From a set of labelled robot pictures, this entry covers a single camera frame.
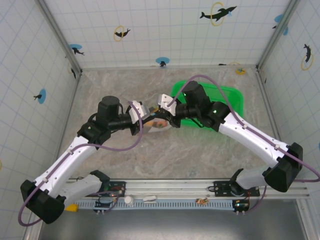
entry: grid pattern wall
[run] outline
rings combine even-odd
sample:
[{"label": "grid pattern wall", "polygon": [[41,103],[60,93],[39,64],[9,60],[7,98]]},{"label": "grid pattern wall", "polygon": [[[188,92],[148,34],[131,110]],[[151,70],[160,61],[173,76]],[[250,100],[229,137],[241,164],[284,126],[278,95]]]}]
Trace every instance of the grid pattern wall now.
[{"label": "grid pattern wall", "polygon": [[82,68],[257,64],[288,2],[46,1]]},{"label": "grid pattern wall", "polygon": [[59,147],[76,86],[67,61],[34,0],[1,0],[0,239],[23,236],[20,185],[42,174]]},{"label": "grid pattern wall", "polygon": [[[266,89],[283,140],[303,147],[320,172],[320,1],[302,0],[265,65]],[[303,168],[302,177],[315,175]],[[320,183],[308,184],[320,217]]]}]

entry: green tray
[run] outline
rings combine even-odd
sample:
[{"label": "green tray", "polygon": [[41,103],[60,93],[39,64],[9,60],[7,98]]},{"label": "green tray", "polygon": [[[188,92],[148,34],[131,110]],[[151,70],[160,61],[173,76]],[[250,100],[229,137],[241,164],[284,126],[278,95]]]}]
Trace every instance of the green tray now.
[{"label": "green tray", "polygon": [[[183,84],[185,83],[186,83],[186,80],[182,80],[174,84],[172,87],[171,96],[175,96],[179,92]],[[226,103],[223,96],[221,95],[221,93],[219,92],[218,88],[215,85],[213,85],[212,83],[204,83],[204,82],[199,82],[199,84],[203,86],[205,93],[208,95],[211,101]],[[243,117],[244,116],[244,96],[242,95],[242,93],[239,90],[229,86],[221,86],[221,89],[226,95],[226,97],[228,98],[233,110],[237,112],[241,117]],[[186,100],[182,93],[180,93],[180,95],[178,96],[178,99],[182,103],[186,103]],[[198,128],[198,126],[190,119],[181,120],[181,124],[185,126]]]}]

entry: granite floor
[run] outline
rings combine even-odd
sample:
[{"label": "granite floor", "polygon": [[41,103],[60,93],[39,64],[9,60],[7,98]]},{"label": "granite floor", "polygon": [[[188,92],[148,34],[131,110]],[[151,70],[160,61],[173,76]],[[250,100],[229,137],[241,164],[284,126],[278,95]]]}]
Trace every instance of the granite floor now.
[{"label": "granite floor", "polygon": [[[142,101],[150,107],[156,105],[158,94],[170,95],[176,82],[196,74],[207,75],[222,86],[241,91],[244,119],[272,136],[255,69],[247,67],[245,70],[244,75],[236,74],[234,66],[85,71],[75,94],[60,151],[65,151],[82,124],[97,111],[102,97],[118,97],[125,109],[129,100]],[[137,137],[131,136],[130,130],[122,130],[114,133],[104,145],[124,148],[133,144]],[[111,178],[229,178],[239,168],[250,169],[263,164],[258,156],[225,135],[183,126],[145,134],[130,151],[100,149],[78,168],[73,177],[100,170]]]}]

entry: black dolphin decal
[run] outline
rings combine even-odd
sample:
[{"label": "black dolphin decal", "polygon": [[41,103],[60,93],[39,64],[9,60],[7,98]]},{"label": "black dolphin decal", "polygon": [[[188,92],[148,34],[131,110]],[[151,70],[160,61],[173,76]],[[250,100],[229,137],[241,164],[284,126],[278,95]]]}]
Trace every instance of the black dolphin decal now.
[{"label": "black dolphin decal", "polygon": [[304,49],[306,49],[306,59],[305,59],[305,63],[307,63],[311,57],[311,48],[310,46],[307,46],[306,44],[303,47]]},{"label": "black dolphin decal", "polygon": [[41,94],[39,94],[39,95],[37,95],[37,96],[33,96],[34,97],[34,100],[36,100],[36,99],[40,99],[41,97],[42,97],[42,95]]},{"label": "black dolphin decal", "polygon": [[71,68],[71,72],[73,73],[74,79],[77,79],[75,71]]},{"label": "black dolphin decal", "polygon": [[120,38],[123,38],[128,34],[129,31],[130,31],[130,29],[127,28],[126,31],[123,33],[123,36],[122,36],[122,31],[121,32],[115,32],[114,34],[117,35]]},{"label": "black dolphin decal", "polygon": [[76,47],[73,47],[72,50],[74,51],[74,54],[81,54],[83,56],[85,55],[84,52],[79,52],[78,48],[76,48]]},{"label": "black dolphin decal", "polygon": [[201,12],[201,19],[204,17],[204,18],[207,18],[207,19],[215,19],[215,21],[218,21],[220,18],[223,18],[224,16],[228,15],[230,12],[232,12],[237,6],[232,6],[232,7],[229,7],[227,9],[225,8],[220,8],[218,10],[219,13],[217,14],[213,14],[212,16],[211,15],[205,15],[204,12]]}]

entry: blue circle sticker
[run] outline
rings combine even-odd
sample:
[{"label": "blue circle sticker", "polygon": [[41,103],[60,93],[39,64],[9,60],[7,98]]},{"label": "blue circle sticker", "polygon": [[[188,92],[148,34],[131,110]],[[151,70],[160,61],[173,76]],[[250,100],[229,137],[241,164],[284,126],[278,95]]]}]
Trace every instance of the blue circle sticker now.
[{"label": "blue circle sticker", "polygon": [[76,49],[82,49],[82,46],[81,45],[79,45],[79,44],[70,44],[69,45],[70,46],[70,48],[76,48]]},{"label": "blue circle sticker", "polygon": [[155,60],[155,62],[158,63],[158,64],[161,64],[161,62],[164,62],[165,64],[168,64],[170,62],[170,59],[165,57],[165,56],[161,56],[161,57],[158,57]]},{"label": "blue circle sticker", "polygon": [[38,97],[38,102],[40,104],[43,104],[46,100],[46,96],[47,96],[47,92],[46,90],[43,88],[40,90],[39,95],[41,95],[41,97]]}]

